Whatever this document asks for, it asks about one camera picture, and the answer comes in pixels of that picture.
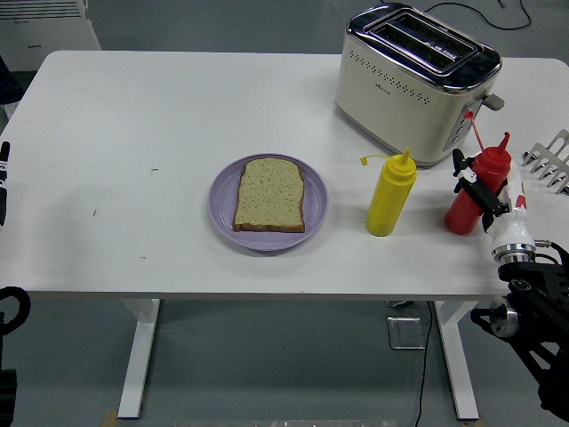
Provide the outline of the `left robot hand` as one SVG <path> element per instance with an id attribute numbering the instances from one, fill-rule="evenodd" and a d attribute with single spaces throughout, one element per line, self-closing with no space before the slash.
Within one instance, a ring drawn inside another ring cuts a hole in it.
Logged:
<path id="1" fill-rule="evenodd" d="M 7 166 L 10 156 L 11 144 L 8 141 L 3 141 L 1 145 L 1 188 L 0 188 L 0 224 L 3 227 L 5 224 L 5 218 L 7 213 L 7 198 L 8 192 L 5 187 L 5 182 L 7 181 L 8 173 Z"/>

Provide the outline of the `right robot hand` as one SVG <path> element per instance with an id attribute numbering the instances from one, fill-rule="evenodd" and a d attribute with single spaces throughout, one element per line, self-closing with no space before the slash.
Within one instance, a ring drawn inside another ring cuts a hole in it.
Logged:
<path id="1" fill-rule="evenodd" d="M 481 223 L 492 238 L 495 261 L 531 261 L 536 244 L 525 225 L 525 189 L 508 151 L 491 147 L 475 157 L 465 157 L 454 149 L 453 165 L 457 196 L 445 215 L 446 228 L 466 236 Z"/>

